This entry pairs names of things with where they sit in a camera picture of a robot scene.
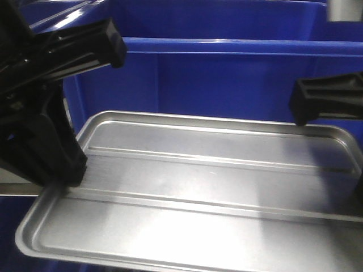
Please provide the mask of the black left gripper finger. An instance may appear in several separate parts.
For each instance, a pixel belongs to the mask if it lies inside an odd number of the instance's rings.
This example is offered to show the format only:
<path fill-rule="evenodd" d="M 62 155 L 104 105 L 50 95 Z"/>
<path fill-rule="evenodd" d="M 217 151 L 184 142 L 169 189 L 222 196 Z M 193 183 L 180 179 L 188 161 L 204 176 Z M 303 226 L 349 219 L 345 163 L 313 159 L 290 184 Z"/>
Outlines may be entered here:
<path fill-rule="evenodd" d="M 40 33 L 13 45 L 1 63 L 1 93 L 54 82 L 103 66 L 124 65 L 127 47 L 109 18 Z"/>
<path fill-rule="evenodd" d="M 76 187 L 87 156 L 67 119 L 62 85 L 1 98 L 1 168 L 34 184 Z"/>

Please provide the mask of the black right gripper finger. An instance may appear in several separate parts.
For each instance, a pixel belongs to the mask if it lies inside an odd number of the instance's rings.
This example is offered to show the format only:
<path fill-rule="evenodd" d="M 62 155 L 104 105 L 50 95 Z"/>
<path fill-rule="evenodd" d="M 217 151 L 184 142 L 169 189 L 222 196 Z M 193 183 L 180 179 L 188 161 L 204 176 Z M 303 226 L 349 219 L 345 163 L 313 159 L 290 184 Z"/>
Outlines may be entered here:
<path fill-rule="evenodd" d="M 357 184 L 352 191 L 350 197 L 350 203 L 354 207 L 354 210 L 358 213 L 362 212 L 362 171 L 357 180 Z"/>
<path fill-rule="evenodd" d="M 297 79 L 289 109 L 296 125 L 319 118 L 362 120 L 362 72 Z"/>

